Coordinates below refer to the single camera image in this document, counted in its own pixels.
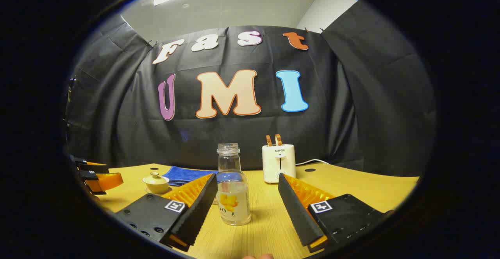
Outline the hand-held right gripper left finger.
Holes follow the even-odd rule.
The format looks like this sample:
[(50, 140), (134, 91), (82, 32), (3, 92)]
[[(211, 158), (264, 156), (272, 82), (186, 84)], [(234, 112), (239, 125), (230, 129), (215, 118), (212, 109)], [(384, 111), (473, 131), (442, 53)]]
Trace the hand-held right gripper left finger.
[(195, 244), (217, 191), (212, 173), (162, 196), (146, 194), (115, 215), (152, 241), (187, 252)]

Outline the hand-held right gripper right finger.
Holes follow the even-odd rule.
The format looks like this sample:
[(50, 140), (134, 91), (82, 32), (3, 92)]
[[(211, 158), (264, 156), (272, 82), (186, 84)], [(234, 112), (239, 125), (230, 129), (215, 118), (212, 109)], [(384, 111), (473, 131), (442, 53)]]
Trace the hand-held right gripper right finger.
[(284, 173), (279, 175), (278, 191), (301, 244), (310, 252), (343, 248), (392, 213), (380, 212), (351, 194), (335, 197)]

